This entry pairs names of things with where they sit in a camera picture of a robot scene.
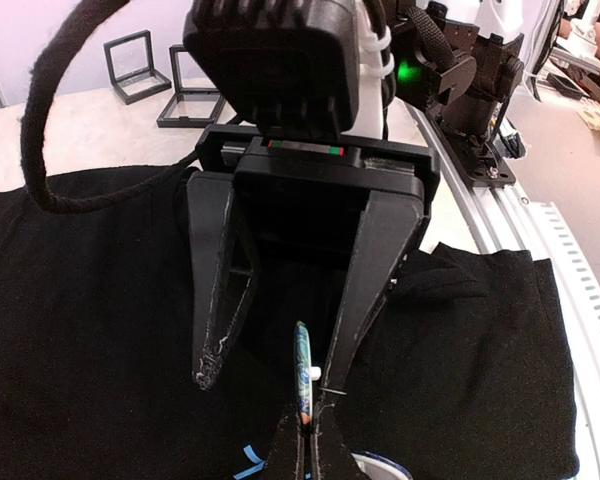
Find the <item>green led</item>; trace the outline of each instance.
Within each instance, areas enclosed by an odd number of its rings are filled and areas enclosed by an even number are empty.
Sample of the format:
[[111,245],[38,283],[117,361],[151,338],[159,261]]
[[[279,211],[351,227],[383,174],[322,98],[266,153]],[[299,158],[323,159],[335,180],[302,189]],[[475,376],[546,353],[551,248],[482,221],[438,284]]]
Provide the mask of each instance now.
[[406,60],[400,62],[398,67],[398,82],[414,83],[420,80],[420,69],[418,67],[410,67]]

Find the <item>black fabric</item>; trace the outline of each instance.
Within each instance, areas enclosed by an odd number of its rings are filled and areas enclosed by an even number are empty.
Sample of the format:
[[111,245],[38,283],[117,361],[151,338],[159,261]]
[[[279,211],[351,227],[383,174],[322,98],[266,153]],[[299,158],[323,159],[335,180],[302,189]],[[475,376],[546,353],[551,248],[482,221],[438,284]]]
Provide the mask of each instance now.
[[[407,265],[417,295],[394,297],[382,348],[352,370],[340,412],[350,447],[371,444],[419,480],[572,477],[573,370],[550,263],[445,246],[429,263]],[[463,284],[475,296],[461,298]]]
[[[79,172],[50,187],[89,197],[159,172]],[[267,457],[293,398],[293,324],[307,323],[319,364],[343,274],[265,262],[218,386],[198,391],[187,177],[85,215],[0,193],[0,479],[230,479],[253,466],[245,446]],[[526,253],[411,255],[338,404],[348,446],[416,480],[572,475],[552,278]]]

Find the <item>black frame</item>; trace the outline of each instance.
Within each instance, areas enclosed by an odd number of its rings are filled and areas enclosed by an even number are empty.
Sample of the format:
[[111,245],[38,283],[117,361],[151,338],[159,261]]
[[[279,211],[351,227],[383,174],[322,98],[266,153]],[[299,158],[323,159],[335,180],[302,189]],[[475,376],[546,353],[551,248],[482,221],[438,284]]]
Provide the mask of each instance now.
[[[133,40],[138,40],[141,38],[144,38],[145,51],[147,54],[147,66],[139,70],[125,73],[124,75],[116,77],[115,70],[113,68],[113,58],[111,57],[111,50],[124,43],[131,42]],[[143,100],[147,97],[150,97],[151,95],[164,92],[165,90],[169,90],[171,88],[171,80],[169,80],[162,73],[155,69],[153,63],[153,49],[151,46],[151,32],[149,30],[143,30],[138,33],[132,33],[131,35],[111,40],[110,42],[105,43],[103,47],[104,55],[107,60],[109,80],[111,81],[113,90],[116,92],[116,94],[120,97],[120,99],[124,102],[125,105],[131,105],[132,103],[135,103],[139,100]],[[127,85],[125,86],[128,86],[137,81],[144,80],[150,77],[157,79],[160,83],[158,85],[153,85],[152,87],[149,87],[146,90],[136,92],[132,95],[129,95],[124,91],[123,85],[125,83],[127,83]]]
[[[220,94],[217,88],[185,88],[182,86],[182,72],[180,71],[180,62],[178,60],[179,53],[187,53],[187,50],[182,45],[172,45],[169,47],[169,58],[171,60],[171,72],[173,74],[173,83],[176,92],[169,100],[169,103],[164,107],[160,115],[158,116],[158,127],[160,128],[205,128],[207,125],[217,123],[220,118],[220,113],[224,108],[226,100]],[[172,118],[169,115],[176,108],[178,103],[186,102],[187,97],[200,97],[204,95],[217,96],[218,101],[216,102],[211,115],[206,118],[193,118],[187,116],[180,116]]]

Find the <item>white cable tie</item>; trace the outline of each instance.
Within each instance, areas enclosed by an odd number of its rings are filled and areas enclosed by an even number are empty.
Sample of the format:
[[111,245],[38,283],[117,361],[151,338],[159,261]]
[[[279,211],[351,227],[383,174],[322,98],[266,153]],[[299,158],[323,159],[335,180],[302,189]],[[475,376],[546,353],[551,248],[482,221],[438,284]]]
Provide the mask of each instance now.
[[312,382],[317,382],[322,377],[322,369],[320,367],[311,367],[309,369],[309,376]]
[[381,52],[389,45],[391,45],[391,30],[389,27],[384,32],[384,37],[378,39],[376,34],[369,35],[366,38],[362,38],[360,46],[366,52]]
[[395,61],[393,60],[393,54],[389,55],[389,61],[386,65],[382,67],[372,67],[369,64],[365,63],[362,65],[365,69],[365,74],[370,77],[375,78],[384,78],[387,75],[390,75],[393,72],[395,67]]

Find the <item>white robot body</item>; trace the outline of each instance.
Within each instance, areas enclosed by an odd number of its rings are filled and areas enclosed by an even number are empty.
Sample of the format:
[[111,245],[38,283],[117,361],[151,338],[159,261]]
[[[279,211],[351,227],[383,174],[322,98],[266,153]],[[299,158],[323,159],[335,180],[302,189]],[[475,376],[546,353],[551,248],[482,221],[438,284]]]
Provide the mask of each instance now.
[[[427,8],[430,0],[417,0],[416,5],[422,9]],[[460,23],[475,23],[478,10],[480,9],[480,0],[435,0],[437,3],[445,5],[448,9],[447,19]]]
[[393,56],[383,65],[381,50],[391,43],[387,28],[382,40],[371,30],[371,22],[362,0],[356,0],[358,53],[360,55],[360,107],[358,116],[347,135],[382,139],[384,127],[381,87],[382,79],[393,72]]
[[566,0],[564,3],[564,11],[567,15],[575,15],[582,5],[582,0]]
[[481,37],[496,34],[505,45],[513,42],[522,33],[524,24],[522,0],[485,0],[475,24],[480,27]]
[[558,44],[573,56],[589,64],[593,71],[600,72],[600,60],[596,58],[598,45],[596,43],[595,24],[600,16],[600,0],[589,2],[582,18],[571,20],[569,38],[559,38]]

